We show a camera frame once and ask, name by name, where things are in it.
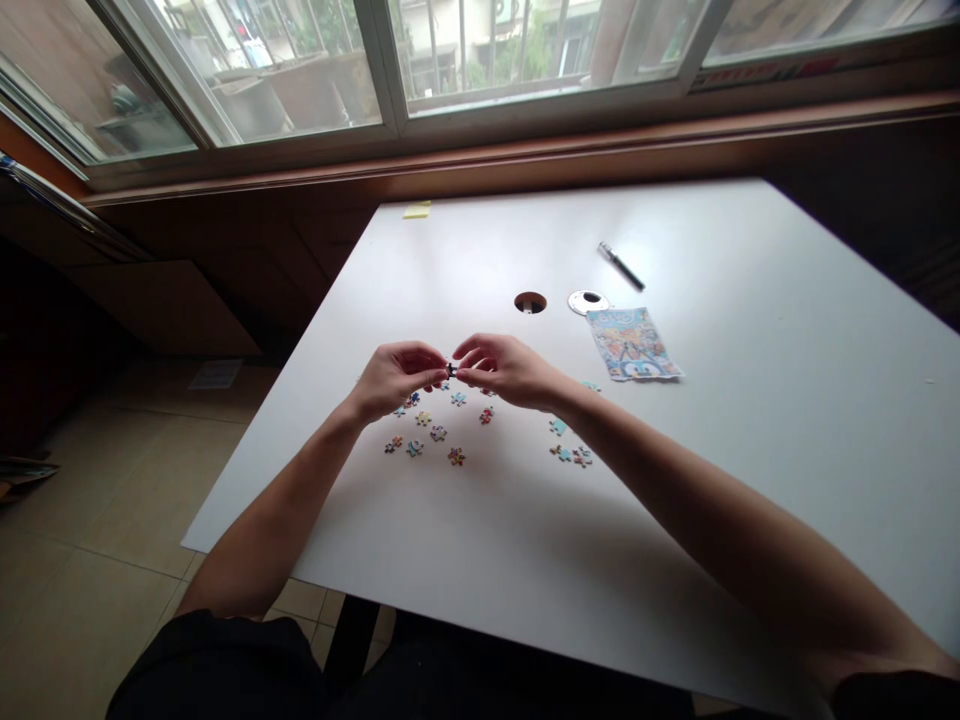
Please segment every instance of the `pen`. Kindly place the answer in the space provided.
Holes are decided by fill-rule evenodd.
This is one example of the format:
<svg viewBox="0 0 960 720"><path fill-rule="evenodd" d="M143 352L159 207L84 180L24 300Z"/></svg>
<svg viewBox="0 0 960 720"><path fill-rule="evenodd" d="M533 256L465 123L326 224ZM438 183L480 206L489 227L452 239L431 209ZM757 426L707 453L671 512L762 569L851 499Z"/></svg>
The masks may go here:
<svg viewBox="0 0 960 720"><path fill-rule="evenodd" d="M646 285L640 281L640 278L634 275L633 271L626 266L623 260L620 259L620 256L613 252L613 249L609 245L606 243L600 243L600 251L610 258L610 261L614 265L620 268L620 272L626 275L630 279L630 282L636 285L637 290L643 290L646 287Z"/></svg>

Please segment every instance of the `table leg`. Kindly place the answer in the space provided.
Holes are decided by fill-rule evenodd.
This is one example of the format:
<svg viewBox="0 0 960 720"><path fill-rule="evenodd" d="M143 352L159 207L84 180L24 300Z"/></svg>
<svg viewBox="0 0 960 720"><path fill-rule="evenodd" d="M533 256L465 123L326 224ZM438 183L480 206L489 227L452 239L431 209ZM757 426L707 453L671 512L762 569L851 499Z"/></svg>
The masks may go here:
<svg viewBox="0 0 960 720"><path fill-rule="evenodd" d="M353 595L344 599L323 671L331 699L340 697L363 676L379 611L380 605L375 602Z"/></svg>

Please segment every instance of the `window glass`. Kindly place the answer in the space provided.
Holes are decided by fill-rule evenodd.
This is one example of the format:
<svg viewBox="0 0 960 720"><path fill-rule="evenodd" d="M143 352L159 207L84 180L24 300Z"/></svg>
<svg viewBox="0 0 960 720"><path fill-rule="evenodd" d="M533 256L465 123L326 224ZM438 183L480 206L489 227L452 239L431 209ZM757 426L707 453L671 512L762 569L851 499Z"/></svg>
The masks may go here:
<svg viewBox="0 0 960 720"><path fill-rule="evenodd" d="M881 37L958 11L953 0L734 0L704 65Z"/></svg>
<svg viewBox="0 0 960 720"><path fill-rule="evenodd" d="M0 90L87 165L195 147L84 0L0 0Z"/></svg>
<svg viewBox="0 0 960 720"><path fill-rule="evenodd" d="M411 116L676 77L705 0L389 0Z"/></svg>
<svg viewBox="0 0 960 720"><path fill-rule="evenodd" d="M381 122L352 0L127 2L222 144Z"/></svg>

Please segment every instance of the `yellow sticky note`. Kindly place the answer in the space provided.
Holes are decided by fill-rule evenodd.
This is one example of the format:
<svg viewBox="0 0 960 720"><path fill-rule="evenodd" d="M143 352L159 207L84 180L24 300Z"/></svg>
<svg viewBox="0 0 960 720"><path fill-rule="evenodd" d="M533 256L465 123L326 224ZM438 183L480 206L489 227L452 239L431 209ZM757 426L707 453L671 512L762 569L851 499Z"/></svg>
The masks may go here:
<svg viewBox="0 0 960 720"><path fill-rule="evenodd" d="M430 215L430 201L424 200L422 203L414 203L407 208L403 214L404 220L413 220L415 218L425 218Z"/></svg>

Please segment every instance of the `floor tile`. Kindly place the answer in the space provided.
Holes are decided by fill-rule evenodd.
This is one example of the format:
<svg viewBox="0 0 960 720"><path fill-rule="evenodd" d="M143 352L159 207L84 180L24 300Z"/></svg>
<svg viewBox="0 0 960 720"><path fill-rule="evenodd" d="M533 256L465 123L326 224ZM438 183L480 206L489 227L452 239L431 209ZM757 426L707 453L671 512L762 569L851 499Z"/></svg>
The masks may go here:
<svg viewBox="0 0 960 720"><path fill-rule="evenodd" d="M157 620L157 624L153 628L153 632L150 634L150 639L143 644L143 649L147 649L147 645L153 642L153 639L157 636L157 633L160 632L160 629L166 625L168 622L173 620L173 614L177 611L177 608L180 607L180 601L183 600L183 594L187 591L187 588L190 586L190 583L183 582L182 580L177 584L177 589L173 591L167 606L163 609L163 614L160 615L160 619Z"/></svg>
<svg viewBox="0 0 960 720"><path fill-rule="evenodd" d="M397 611L389 605L381 605L377 613L377 623L373 626L373 639L390 644L393 638L393 627L397 624Z"/></svg>
<svg viewBox="0 0 960 720"><path fill-rule="evenodd" d="M194 554L180 540L246 426L158 417L169 417L163 433L80 545L180 578Z"/></svg>
<svg viewBox="0 0 960 720"><path fill-rule="evenodd" d="M340 608L343 607L343 601L346 598L342 592L336 590L327 590L323 598L323 608L320 610L320 622L330 627L337 626L337 620L340 619Z"/></svg>
<svg viewBox="0 0 960 720"><path fill-rule="evenodd" d="M267 611L267 614L263 616L264 622L269 622L270 620L276 620L277 618L288 617L291 620L296 620L297 625L300 626L300 629L303 630L304 637L307 638L307 642L313 640L313 633L316 632L317 624L315 622L310 622L309 620L297 617L296 615L291 615L290 613L285 613L276 608L270 608Z"/></svg>
<svg viewBox="0 0 960 720"><path fill-rule="evenodd" d="M317 665L326 667L327 656L330 654L330 644L333 642L333 633L336 632L329 625L317 625L317 630L313 634L313 641L310 643L310 649L313 651L313 659Z"/></svg>
<svg viewBox="0 0 960 720"><path fill-rule="evenodd" d="M326 594L326 589L322 587L290 578L273 606L285 613L316 622Z"/></svg>
<svg viewBox="0 0 960 720"><path fill-rule="evenodd" d="M76 545L174 420L113 408L78 417L83 427L52 448L50 462L60 471L11 508L4 523Z"/></svg>
<svg viewBox="0 0 960 720"><path fill-rule="evenodd" d="M0 529L0 647L72 552L55 540Z"/></svg>
<svg viewBox="0 0 960 720"><path fill-rule="evenodd" d="M203 565L203 561L206 559L206 553L194 553L193 560L190 561L187 571L183 574L183 579L187 582L192 582L193 578L197 574L197 570L200 569L200 566Z"/></svg>
<svg viewBox="0 0 960 720"><path fill-rule="evenodd" d="M118 407L249 423L280 374L277 368L244 364L225 390L189 390L203 363L140 360L104 391L101 399Z"/></svg>
<svg viewBox="0 0 960 720"><path fill-rule="evenodd" d="M102 719L176 587L75 550L0 649L4 715Z"/></svg>
<svg viewBox="0 0 960 720"><path fill-rule="evenodd" d="M367 651L367 662L363 666L363 674L366 675L370 668L377 664L377 661L383 657L387 651L387 644L373 640L370 642L370 649Z"/></svg>

